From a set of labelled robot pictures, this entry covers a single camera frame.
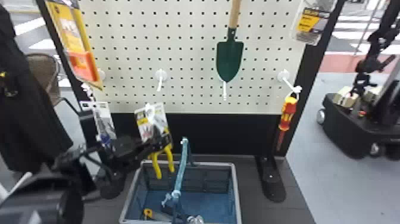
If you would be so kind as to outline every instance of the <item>red screwdriver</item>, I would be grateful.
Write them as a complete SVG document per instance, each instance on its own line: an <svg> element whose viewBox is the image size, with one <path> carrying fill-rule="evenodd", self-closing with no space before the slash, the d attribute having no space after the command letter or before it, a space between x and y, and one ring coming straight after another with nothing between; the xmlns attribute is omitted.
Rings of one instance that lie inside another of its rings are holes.
<svg viewBox="0 0 400 224"><path fill-rule="evenodd" d="M276 144L276 151L280 151L280 146L283 142L283 137L285 137L286 131L290 128L290 121L296 112L297 99L291 96L285 98L285 103L282 107L282 115L280 116L279 136Z"/></svg>

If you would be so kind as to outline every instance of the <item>blue basket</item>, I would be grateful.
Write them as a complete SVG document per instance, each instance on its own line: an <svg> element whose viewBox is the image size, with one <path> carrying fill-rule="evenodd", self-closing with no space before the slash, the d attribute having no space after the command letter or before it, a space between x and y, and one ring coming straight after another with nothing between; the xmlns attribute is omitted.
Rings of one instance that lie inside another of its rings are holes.
<svg viewBox="0 0 400 224"><path fill-rule="evenodd" d="M144 220L143 210L161 213L161 202L175 184L176 172L159 161L162 179L156 178L152 163L144 161L135 173L120 216L121 224L166 223ZM180 201L186 214L200 215L205 223L241 224L238 182L231 163L196 163L186 166Z"/></svg>

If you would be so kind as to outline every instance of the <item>wooden handle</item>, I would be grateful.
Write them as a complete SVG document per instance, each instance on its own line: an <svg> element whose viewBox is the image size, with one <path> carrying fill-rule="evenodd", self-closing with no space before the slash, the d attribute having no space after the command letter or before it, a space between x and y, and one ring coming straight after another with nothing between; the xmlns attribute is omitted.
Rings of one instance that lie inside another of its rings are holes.
<svg viewBox="0 0 400 224"><path fill-rule="evenodd" d="M239 20L240 2L242 0L232 0L232 8L230 10L229 28L236 28Z"/></svg>

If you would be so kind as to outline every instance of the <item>black stand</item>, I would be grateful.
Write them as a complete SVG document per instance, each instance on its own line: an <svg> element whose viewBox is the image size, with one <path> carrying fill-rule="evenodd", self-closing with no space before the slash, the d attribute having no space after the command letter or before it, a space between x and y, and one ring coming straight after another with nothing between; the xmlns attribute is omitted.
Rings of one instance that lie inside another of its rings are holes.
<svg viewBox="0 0 400 224"><path fill-rule="evenodd" d="M400 153L400 126L385 126L368 117L358 117L361 102L349 111L333 103L335 94L327 94L323 101L326 135L350 158L381 155L398 160Z"/></svg>
<svg viewBox="0 0 400 224"><path fill-rule="evenodd" d="M283 185L275 158L256 157L258 174L260 176L262 192L273 202L282 202L286 199L286 190Z"/></svg>

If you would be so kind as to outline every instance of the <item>dark table surface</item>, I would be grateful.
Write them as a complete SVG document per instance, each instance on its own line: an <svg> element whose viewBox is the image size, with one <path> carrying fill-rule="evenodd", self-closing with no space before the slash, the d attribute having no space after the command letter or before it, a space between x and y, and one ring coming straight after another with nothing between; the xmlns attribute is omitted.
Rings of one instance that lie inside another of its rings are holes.
<svg viewBox="0 0 400 224"><path fill-rule="evenodd" d="M197 155L195 161L235 164L243 224L315 223L286 160L278 160L287 192L287 198L282 203L273 203L263 195L255 160L252 157ZM133 175L134 172L128 175L125 189L117 198L86 203L83 223L118 224Z"/></svg>

